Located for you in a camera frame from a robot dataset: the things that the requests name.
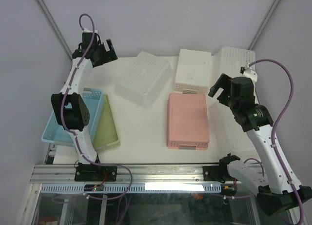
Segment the cream white small basket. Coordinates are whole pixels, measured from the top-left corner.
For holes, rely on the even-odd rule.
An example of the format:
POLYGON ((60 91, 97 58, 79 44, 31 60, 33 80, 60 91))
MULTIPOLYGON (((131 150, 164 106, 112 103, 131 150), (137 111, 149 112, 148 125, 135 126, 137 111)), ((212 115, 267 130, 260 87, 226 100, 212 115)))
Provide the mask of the cream white small basket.
POLYGON ((181 49, 173 92, 208 94, 212 64, 210 52, 181 49))

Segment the translucent white shallow basket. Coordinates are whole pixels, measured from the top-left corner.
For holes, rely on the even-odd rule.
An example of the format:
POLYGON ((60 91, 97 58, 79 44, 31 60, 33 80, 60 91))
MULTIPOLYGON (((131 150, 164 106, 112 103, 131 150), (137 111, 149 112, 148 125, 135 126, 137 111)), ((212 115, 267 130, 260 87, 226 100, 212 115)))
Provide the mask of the translucent white shallow basket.
POLYGON ((159 97, 172 71, 167 60, 141 51, 118 79, 115 94, 148 110, 159 97))

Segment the light blue plastic basket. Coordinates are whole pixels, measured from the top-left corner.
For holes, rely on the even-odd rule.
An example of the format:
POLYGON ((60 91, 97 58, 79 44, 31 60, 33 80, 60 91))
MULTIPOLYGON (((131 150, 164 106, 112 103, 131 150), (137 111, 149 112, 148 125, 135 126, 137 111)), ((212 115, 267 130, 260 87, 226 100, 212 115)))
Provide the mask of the light blue plastic basket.
MULTIPOLYGON (((82 99, 85 102, 90 113, 88 131, 91 142, 93 142, 105 103, 104 93, 99 89, 85 88, 82 94, 82 99)), ((72 147, 75 146, 69 133, 57 123, 54 112, 52 112, 50 115, 49 121, 42 134, 41 140, 43 142, 51 144, 72 147)))

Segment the pink plastic basket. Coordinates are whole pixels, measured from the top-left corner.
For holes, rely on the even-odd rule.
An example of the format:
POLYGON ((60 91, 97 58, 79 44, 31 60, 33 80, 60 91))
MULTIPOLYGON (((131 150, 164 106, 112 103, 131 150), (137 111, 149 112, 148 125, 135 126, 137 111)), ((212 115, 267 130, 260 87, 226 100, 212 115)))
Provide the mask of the pink plastic basket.
POLYGON ((206 96, 171 93, 167 102, 167 147, 206 150, 209 142, 206 96))

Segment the large white perforated basket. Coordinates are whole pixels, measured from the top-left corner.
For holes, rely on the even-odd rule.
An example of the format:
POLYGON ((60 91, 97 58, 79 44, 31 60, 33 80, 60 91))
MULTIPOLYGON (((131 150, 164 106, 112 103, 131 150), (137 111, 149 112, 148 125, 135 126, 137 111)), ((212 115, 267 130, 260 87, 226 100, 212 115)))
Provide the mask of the large white perforated basket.
POLYGON ((255 52, 224 46, 213 55, 212 78, 217 80, 222 73, 230 77, 241 75, 240 68, 255 61, 255 52))

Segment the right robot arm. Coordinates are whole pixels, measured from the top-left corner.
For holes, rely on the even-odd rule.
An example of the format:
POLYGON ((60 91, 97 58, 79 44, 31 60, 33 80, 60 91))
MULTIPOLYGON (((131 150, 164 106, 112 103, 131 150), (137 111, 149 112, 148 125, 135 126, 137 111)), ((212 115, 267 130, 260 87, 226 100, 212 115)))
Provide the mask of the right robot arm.
POLYGON ((220 88, 223 91, 217 100, 231 110, 235 121, 253 143, 266 175, 254 172, 238 156, 228 154, 219 160, 210 176, 221 183, 230 178, 242 182, 268 216, 298 207, 300 219, 303 219, 303 203, 311 199, 312 189, 302 185, 282 154, 269 111, 255 102, 252 79, 222 74, 208 95, 213 97, 220 88))

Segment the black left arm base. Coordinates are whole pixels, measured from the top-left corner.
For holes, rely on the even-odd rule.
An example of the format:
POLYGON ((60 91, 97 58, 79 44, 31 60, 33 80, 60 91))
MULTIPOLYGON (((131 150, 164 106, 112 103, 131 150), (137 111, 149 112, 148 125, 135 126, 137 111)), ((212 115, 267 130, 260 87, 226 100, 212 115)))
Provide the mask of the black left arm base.
POLYGON ((115 182, 117 167, 78 163, 74 180, 76 182, 115 182))

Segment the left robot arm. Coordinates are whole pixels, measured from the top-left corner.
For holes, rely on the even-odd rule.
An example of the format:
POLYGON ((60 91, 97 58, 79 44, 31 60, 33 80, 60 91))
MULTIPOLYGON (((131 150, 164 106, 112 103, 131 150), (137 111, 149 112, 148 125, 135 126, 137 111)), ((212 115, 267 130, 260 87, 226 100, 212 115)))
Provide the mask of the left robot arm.
POLYGON ((91 180, 98 180, 102 175, 98 154, 94 150, 88 131, 90 112, 82 93, 88 74, 95 67, 117 60, 112 41, 106 40, 105 46, 98 32, 83 31, 82 42, 73 53, 72 68, 68 79, 59 93, 51 95, 51 104, 58 125, 71 137, 78 153, 78 162, 90 164, 85 175, 91 180))

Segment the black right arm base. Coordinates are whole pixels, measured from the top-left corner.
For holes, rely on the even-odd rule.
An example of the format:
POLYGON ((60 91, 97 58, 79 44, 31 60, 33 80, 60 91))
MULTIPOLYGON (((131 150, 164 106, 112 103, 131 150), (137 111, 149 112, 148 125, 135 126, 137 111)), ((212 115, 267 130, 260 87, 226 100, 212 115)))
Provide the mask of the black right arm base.
POLYGON ((234 178, 230 176, 227 166, 234 161, 239 161, 240 158, 236 155, 229 153, 226 157, 219 159, 217 165, 202 167, 202 174, 204 181, 217 181, 224 184, 226 181, 234 181, 234 178))

